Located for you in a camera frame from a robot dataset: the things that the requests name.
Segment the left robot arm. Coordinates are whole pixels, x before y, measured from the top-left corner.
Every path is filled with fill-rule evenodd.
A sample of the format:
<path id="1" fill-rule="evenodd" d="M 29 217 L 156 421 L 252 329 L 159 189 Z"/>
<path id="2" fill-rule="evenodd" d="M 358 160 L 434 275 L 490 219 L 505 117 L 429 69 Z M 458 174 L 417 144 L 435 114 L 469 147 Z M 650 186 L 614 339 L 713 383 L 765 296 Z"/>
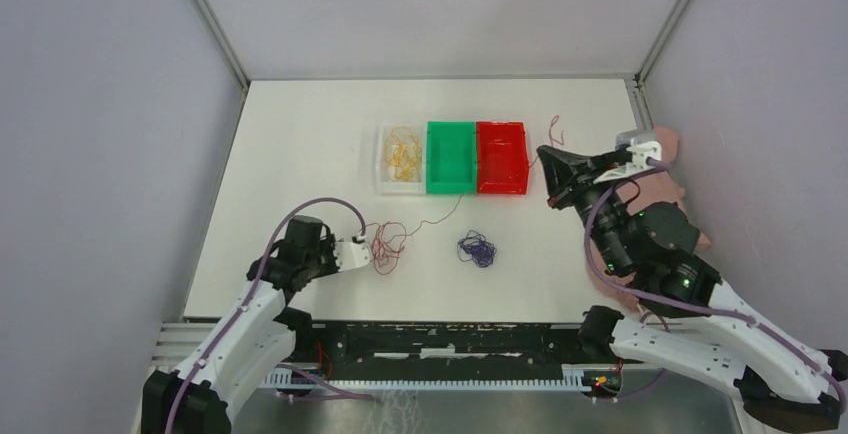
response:
<path id="1" fill-rule="evenodd" d="M 143 433 L 229 433 L 274 365 L 307 358 L 314 333 L 278 318 L 312 279 L 339 270 L 335 236 L 321 220 L 294 216 L 266 260 L 250 267 L 229 312 L 190 354 L 143 386 Z"/>

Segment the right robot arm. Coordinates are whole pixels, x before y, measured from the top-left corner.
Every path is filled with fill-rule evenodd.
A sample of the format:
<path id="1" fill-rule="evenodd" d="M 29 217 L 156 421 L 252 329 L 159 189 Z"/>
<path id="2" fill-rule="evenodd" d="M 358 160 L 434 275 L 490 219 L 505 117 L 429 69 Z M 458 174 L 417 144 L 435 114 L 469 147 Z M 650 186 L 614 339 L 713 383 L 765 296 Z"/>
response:
<path id="1" fill-rule="evenodd" d="M 719 390 L 755 420 L 786 433 L 838 428 L 847 411 L 847 356 L 792 338 L 752 308 L 696 251 L 700 231 L 675 203 L 630 211 L 621 185 L 663 172 L 655 141 L 595 156 L 537 149 L 556 210 L 574 209 L 592 274 L 649 314 L 689 323 L 706 342 L 679 338 L 603 306 L 577 336 L 591 362 L 610 355 L 657 365 Z"/>

